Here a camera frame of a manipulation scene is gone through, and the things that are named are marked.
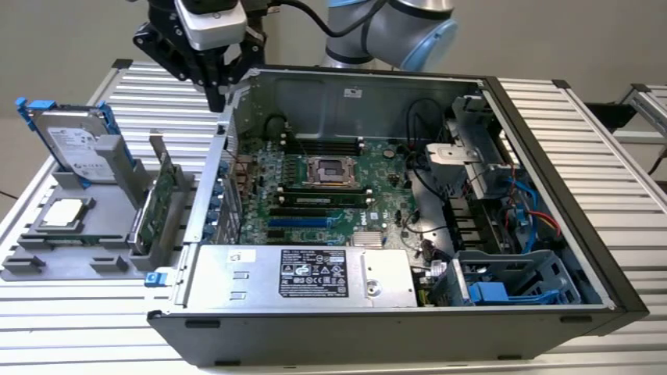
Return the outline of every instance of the blue pcie slot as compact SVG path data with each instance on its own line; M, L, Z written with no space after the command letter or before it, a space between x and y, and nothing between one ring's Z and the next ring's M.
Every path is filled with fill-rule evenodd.
M270 227L327 228L327 219L271 219Z

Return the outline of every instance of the hard drive label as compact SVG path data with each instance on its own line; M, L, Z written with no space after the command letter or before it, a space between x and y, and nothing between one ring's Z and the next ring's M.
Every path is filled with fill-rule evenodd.
M113 171L107 160L95 152L95 136L84 129L49 127L48 132L72 172L92 182L113 181Z

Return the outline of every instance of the cpu socket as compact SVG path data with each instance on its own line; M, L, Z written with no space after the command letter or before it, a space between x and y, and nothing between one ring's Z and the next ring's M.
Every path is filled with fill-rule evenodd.
M351 188L355 180L355 160L348 157L311 157L307 159L307 183L328 188Z

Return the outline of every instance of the red cable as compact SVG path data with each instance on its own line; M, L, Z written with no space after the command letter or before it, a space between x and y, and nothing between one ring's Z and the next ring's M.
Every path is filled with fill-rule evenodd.
M527 211L527 212L531 215L542 217L544 220L547 220L550 223L552 223L554 227L555 227L555 236L560 237L560 225L556 223L555 219L543 212L538 212L538 211Z

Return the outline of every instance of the motherboard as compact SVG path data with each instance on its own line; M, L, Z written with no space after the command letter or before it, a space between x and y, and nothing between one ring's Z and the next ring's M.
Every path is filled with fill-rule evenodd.
M240 243L416 251L419 235L404 229L416 204L402 147L368 140L287 146L241 141Z

